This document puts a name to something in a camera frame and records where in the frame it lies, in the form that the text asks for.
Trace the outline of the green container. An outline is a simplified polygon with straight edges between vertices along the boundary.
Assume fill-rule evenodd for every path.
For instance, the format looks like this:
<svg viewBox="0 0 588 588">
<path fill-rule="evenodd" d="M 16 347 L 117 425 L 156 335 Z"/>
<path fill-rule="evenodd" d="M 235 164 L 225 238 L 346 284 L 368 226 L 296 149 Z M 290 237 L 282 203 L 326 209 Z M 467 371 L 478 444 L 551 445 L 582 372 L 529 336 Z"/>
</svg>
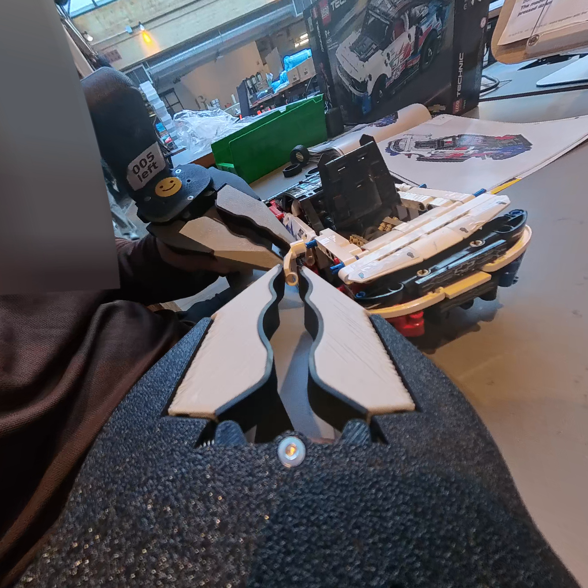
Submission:
<svg viewBox="0 0 588 588">
<path fill-rule="evenodd" d="M 327 140 L 323 95 L 300 100 L 255 117 L 242 129 L 211 145 L 217 168 L 252 183 L 285 165 L 298 145 Z"/>
</svg>

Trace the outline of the person's torso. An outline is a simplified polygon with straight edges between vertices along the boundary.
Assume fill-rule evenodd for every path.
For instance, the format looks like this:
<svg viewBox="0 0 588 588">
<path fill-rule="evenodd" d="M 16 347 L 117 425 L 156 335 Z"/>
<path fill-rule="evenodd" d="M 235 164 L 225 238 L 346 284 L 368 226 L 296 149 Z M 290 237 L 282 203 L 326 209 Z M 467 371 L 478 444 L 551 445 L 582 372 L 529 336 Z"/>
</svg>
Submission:
<svg viewBox="0 0 588 588">
<path fill-rule="evenodd" d="M 2 585 L 40 548 L 114 409 L 190 328 L 103 293 L 1 296 Z"/>
</svg>

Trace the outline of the black toy box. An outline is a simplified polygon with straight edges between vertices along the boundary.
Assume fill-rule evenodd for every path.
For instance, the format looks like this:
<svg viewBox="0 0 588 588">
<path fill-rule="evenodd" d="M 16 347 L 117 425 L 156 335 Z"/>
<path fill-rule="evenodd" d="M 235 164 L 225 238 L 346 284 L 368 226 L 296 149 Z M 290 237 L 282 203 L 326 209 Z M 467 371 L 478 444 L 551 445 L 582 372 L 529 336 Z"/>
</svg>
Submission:
<svg viewBox="0 0 588 588">
<path fill-rule="evenodd" d="M 478 106 L 489 1 L 305 1 L 327 110 L 344 125 L 411 104 L 461 115 Z"/>
</svg>

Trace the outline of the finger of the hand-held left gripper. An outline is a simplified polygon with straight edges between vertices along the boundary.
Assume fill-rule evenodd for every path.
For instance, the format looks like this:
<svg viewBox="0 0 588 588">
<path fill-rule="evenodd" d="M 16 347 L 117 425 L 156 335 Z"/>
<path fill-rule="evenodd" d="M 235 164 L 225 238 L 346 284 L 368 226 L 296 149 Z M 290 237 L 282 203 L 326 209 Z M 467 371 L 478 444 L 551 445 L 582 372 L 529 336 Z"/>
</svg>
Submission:
<svg viewBox="0 0 588 588">
<path fill-rule="evenodd" d="M 240 224 L 233 217 L 223 217 L 210 208 L 201 217 L 178 225 L 179 234 L 203 246 L 214 257 L 232 265 L 253 269 L 271 269 L 283 263 L 283 257 L 263 232 Z"/>
<path fill-rule="evenodd" d="M 265 203 L 234 187 L 225 185 L 218 190 L 215 206 L 223 222 L 237 234 L 274 245 L 295 241 Z"/>
</svg>

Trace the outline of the printed instruction sheet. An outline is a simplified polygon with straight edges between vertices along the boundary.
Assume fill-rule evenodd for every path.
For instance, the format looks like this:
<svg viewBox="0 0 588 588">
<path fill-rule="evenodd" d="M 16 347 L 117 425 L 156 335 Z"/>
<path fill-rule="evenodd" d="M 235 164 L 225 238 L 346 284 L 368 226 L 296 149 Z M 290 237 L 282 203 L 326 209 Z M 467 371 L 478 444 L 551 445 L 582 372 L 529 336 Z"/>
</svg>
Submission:
<svg viewBox="0 0 588 588">
<path fill-rule="evenodd" d="M 587 1 L 515 1 L 498 45 L 587 26 Z"/>
</svg>

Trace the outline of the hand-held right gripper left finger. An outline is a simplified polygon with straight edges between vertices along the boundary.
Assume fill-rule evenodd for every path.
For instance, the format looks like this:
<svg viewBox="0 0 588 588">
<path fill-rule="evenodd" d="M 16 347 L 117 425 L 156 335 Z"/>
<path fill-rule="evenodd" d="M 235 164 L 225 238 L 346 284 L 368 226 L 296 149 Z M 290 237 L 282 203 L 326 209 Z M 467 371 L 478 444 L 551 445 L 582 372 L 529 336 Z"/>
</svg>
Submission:
<svg viewBox="0 0 588 588">
<path fill-rule="evenodd" d="M 276 265 L 211 317 L 168 408 L 171 416 L 255 420 L 276 386 L 270 338 L 280 325 L 283 266 Z"/>
</svg>

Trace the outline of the toy brick race car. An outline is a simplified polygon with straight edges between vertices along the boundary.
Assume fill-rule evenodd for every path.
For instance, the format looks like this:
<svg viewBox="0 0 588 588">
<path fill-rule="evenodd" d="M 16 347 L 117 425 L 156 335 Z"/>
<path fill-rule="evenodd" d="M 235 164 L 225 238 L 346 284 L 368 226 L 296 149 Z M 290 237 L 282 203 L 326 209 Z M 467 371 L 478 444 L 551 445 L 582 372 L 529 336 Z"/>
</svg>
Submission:
<svg viewBox="0 0 588 588">
<path fill-rule="evenodd" d="M 507 196 L 401 183 L 369 135 L 265 203 L 295 241 L 316 238 L 322 279 L 408 338 L 514 285 L 532 237 Z"/>
</svg>

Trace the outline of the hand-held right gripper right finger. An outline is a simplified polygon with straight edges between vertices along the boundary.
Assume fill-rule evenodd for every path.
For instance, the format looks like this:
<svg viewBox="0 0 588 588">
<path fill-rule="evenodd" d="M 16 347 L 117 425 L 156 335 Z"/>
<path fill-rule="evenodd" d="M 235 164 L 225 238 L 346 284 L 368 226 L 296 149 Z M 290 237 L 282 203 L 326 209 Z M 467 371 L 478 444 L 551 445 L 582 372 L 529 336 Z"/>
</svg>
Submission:
<svg viewBox="0 0 588 588">
<path fill-rule="evenodd" d="M 313 339 L 307 394 L 325 422 L 415 410 L 393 360 L 362 306 L 308 268 L 299 273 L 305 327 Z"/>
</svg>

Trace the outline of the thin pale curved brick piece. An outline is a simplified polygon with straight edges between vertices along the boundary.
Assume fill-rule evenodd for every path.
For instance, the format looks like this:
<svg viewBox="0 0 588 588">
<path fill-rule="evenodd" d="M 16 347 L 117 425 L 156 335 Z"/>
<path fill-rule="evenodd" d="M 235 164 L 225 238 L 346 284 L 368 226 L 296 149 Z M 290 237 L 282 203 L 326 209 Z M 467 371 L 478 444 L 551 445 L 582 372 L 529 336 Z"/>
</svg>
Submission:
<svg viewBox="0 0 588 588">
<path fill-rule="evenodd" d="M 317 246 L 316 238 L 309 241 L 297 240 L 290 245 L 290 249 L 283 258 L 283 272 L 285 282 L 289 286 L 298 286 L 299 270 L 301 266 L 298 259 L 302 258 L 301 263 L 311 269 L 314 273 L 319 273 L 314 248 Z"/>
</svg>

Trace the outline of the person's left forearm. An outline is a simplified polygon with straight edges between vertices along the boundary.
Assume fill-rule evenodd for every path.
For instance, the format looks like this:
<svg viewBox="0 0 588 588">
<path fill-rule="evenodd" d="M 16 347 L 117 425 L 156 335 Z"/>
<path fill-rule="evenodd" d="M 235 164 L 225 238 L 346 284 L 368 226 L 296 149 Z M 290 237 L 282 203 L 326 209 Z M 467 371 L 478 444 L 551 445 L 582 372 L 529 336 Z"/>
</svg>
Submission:
<svg viewBox="0 0 588 588">
<path fill-rule="evenodd" d="M 180 252 L 148 235 L 140 240 L 115 238 L 120 288 L 111 299 L 145 306 L 194 296 L 230 273 L 245 272 L 228 261 L 197 252 Z"/>
</svg>

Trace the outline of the tan wooden board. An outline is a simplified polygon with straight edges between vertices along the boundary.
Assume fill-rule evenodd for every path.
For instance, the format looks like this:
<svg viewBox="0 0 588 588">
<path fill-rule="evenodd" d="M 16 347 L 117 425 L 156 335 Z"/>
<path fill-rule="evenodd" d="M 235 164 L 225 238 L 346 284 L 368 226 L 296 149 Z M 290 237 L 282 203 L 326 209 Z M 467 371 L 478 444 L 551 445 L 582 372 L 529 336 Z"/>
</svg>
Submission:
<svg viewBox="0 0 588 588">
<path fill-rule="evenodd" d="M 514 3 L 515 1 L 504 1 L 492 36 L 491 49 L 497 61 L 511 64 L 553 55 L 587 52 L 587 26 L 569 33 L 548 33 L 507 45 L 498 45 Z"/>
</svg>

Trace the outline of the clear plastic wrap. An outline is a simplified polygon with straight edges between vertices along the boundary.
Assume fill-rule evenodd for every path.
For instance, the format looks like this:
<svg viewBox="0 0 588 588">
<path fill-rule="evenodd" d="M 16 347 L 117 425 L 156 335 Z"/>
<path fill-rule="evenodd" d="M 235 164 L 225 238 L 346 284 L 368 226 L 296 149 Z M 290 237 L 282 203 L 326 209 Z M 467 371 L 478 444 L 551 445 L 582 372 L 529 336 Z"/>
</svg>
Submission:
<svg viewBox="0 0 588 588">
<path fill-rule="evenodd" d="M 222 109 L 182 110 L 173 115 L 179 144 L 193 152 L 209 151 L 212 143 L 247 126 Z"/>
</svg>

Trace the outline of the open instruction booklet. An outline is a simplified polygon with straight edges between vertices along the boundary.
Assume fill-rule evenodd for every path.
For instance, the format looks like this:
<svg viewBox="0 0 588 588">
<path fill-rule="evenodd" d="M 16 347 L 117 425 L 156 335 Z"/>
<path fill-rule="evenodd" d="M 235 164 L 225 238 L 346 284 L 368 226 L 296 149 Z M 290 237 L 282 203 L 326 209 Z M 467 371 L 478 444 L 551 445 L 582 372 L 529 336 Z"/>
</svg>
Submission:
<svg viewBox="0 0 588 588">
<path fill-rule="evenodd" d="M 425 106 L 413 104 L 308 150 L 312 158 L 346 155 L 362 135 L 373 137 L 397 179 L 474 194 L 522 179 L 583 143 L 587 116 L 536 123 L 432 118 Z"/>
</svg>

